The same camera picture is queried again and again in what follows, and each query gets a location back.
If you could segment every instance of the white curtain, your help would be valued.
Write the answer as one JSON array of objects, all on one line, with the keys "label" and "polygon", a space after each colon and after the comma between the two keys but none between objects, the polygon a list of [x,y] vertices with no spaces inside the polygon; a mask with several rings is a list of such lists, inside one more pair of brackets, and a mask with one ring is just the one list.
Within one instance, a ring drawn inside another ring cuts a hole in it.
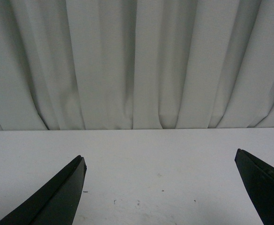
[{"label": "white curtain", "polygon": [[0,0],[0,130],[274,127],[274,0]]}]

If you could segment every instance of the curtain fold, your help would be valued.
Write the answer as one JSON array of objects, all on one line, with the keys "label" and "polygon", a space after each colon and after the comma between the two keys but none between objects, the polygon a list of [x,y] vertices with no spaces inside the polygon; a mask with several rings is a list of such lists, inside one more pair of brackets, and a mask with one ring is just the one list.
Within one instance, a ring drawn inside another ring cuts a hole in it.
[{"label": "curtain fold", "polygon": [[274,1],[0,1],[0,130],[274,127]]}]

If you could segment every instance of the black plastic piece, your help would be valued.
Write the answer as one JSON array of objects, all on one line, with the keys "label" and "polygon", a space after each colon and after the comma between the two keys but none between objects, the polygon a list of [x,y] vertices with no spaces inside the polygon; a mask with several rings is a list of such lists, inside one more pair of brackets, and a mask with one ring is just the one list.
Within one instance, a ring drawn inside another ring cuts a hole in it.
[{"label": "black plastic piece", "polygon": [[263,224],[274,225],[274,168],[241,149],[235,162]]},{"label": "black plastic piece", "polygon": [[86,170],[84,158],[77,156],[0,225],[72,225]]}]

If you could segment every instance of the white table surface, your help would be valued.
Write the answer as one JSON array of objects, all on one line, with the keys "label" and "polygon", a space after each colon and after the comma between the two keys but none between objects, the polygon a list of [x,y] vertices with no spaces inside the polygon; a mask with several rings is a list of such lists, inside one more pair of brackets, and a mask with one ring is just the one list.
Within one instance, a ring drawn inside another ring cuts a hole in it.
[{"label": "white table surface", "polygon": [[262,225],[237,148],[274,166],[274,128],[0,132],[0,219],[82,155],[74,225]]}]

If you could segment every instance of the white surface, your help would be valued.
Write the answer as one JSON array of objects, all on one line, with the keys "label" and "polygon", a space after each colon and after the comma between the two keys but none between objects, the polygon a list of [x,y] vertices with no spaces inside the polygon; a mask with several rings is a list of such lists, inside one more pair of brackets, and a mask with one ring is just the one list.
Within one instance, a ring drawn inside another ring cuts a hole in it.
[{"label": "white surface", "polygon": [[80,154],[74,225],[262,225],[237,148],[274,166],[274,128],[0,132],[0,219]]}]

